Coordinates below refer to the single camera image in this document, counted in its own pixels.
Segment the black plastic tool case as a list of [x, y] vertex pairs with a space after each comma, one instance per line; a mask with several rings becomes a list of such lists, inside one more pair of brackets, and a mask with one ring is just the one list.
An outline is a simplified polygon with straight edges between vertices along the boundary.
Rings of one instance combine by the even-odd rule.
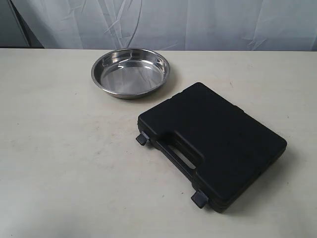
[[160, 150], [191, 182], [192, 201], [224, 212], [287, 142], [197, 82], [138, 116], [141, 145]]

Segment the white wrinkled backdrop curtain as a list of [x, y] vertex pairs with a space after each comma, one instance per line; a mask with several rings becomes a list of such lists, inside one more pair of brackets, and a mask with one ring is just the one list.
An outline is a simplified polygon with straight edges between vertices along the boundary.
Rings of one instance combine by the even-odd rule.
[[315, 51], [314, 0], [3, 0], [9, 48]]

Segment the round stainless steel pan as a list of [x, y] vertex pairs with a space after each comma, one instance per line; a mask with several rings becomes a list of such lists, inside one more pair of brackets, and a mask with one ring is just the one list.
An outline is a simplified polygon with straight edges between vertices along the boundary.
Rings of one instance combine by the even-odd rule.
[[165, 57], [139, 48], [108, 52], [91, 68], [96, 86], [119, 99], [145, 97], [160, 89], [169, 75], [170, 64]]

